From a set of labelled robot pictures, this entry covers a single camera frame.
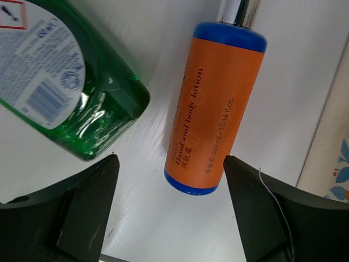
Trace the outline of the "cream canvas tote bag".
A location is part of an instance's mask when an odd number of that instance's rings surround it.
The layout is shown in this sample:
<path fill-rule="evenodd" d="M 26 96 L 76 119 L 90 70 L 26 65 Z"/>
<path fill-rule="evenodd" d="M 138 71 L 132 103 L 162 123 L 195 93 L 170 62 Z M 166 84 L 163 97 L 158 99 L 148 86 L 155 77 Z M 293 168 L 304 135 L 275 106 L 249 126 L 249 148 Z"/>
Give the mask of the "cream canvas tote bag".
<path fill-rule="evenodd" d="M 297 188 L 348 203 L 348 46 L 336 69 Z"/>

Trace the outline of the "orange blue lotion bottle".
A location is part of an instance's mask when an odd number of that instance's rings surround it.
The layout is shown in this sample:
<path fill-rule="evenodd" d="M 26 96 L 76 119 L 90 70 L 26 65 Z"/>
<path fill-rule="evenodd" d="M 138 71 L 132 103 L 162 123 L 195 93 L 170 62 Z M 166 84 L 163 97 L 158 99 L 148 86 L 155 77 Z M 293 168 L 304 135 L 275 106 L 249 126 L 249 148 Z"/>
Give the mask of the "orange blue lotion bottle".
<path fill-rule="evenodd" d="M 267 48 L 252 30 L 259 1 L 222 1 L 217 20 L 193 32 L 164 175 L 175 189 L 218 187 Z"/>

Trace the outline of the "green dish soap bottle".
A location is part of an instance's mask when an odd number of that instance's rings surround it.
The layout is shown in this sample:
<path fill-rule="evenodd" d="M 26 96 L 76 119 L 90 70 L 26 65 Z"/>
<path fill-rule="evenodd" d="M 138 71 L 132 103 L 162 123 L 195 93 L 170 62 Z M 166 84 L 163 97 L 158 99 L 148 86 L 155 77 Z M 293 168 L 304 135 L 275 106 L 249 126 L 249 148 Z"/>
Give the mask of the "green dish soap bottle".
<path fill-rule="evenodd" d="M 1 1 L 1 103 L 83 160 L 112 145 L 150 94 L 68 1 Z"/>

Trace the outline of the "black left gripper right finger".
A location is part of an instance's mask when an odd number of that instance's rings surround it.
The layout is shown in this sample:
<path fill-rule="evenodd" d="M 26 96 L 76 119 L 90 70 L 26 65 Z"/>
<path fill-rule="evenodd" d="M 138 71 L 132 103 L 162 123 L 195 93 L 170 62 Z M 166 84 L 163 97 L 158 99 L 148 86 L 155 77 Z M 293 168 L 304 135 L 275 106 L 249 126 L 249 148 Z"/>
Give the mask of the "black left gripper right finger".
<path fill-rule="evenodd" d="M 234 156 L 223 166 L 247 261 L 348 261 L 348 204 L 290 186 Z"/>

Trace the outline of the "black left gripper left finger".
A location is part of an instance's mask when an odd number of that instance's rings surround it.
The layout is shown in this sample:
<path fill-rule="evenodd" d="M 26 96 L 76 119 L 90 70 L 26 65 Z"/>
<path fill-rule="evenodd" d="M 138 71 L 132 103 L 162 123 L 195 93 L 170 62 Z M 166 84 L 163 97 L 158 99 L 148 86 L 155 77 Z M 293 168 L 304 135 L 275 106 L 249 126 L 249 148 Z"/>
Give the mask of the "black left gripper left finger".
<path fill-rule="evenodd" d="M 111 154 L 89 168 L 1 204 L 1 261 L 98 261 L 117 185 Z"/>

